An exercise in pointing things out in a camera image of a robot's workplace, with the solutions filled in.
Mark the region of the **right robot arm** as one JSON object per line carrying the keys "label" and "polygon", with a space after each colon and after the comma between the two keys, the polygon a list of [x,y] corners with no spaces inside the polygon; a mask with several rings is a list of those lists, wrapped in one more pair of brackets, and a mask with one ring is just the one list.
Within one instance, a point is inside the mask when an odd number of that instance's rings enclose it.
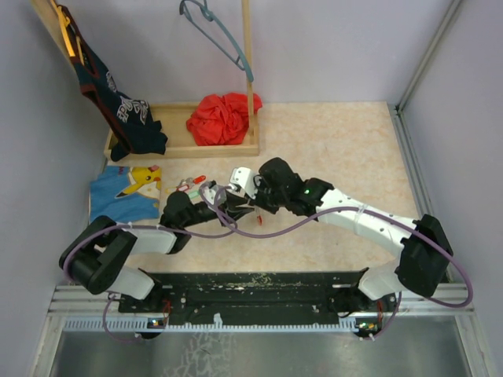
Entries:
{"label": "right robot arm", "polygon": [[445,275],[453,251],[440,221],[425,214],[416,220],[378,210],[319,178],[302,179],[277,157],[258,172],[238,167],[231,182],[251,204],[274,214],[284,208],[298,216],[352,231],[373,241],[394,260],[367,269],[351,291],[352,304],[370,310],[379,298],[408,290],[430,298]]}

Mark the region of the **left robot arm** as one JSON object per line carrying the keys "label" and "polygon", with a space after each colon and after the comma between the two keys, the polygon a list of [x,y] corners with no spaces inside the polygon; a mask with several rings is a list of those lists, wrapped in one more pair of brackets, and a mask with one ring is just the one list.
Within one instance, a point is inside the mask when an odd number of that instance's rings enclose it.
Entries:
{"label": "left robot arm", "polygon": [[144,310],[155,311],[163,304],[160,284],[142,269],[126,266],[126,261],[137,254],[177,254],[195,236],[188,227],[218,218],[209,204],[227,215],[231,225],[254,211],[245,198],[231,193],[215,199],[216,189],[215,183],[205,187],[206,201],[199,203],[193,203],[185,192],[171,193],[159,225],[120,224],[101,215],[63,252],[59,266],[68,279],[92,295],[126,295]]}

